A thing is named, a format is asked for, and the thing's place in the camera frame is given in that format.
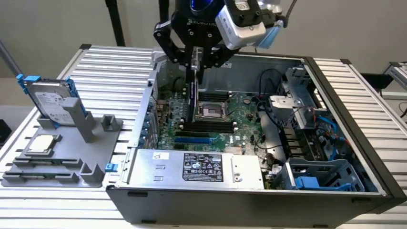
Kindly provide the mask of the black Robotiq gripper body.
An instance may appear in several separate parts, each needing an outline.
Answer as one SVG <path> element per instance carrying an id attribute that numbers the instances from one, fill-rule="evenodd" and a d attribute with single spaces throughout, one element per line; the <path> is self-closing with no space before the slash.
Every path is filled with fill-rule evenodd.
<path id="1" fill-rule="evenodd" d="M 176 0 L 171 27 L 187 47 L 215 47 L 222 35 L 215 18 L 224 1 L 222 0 Z"/>

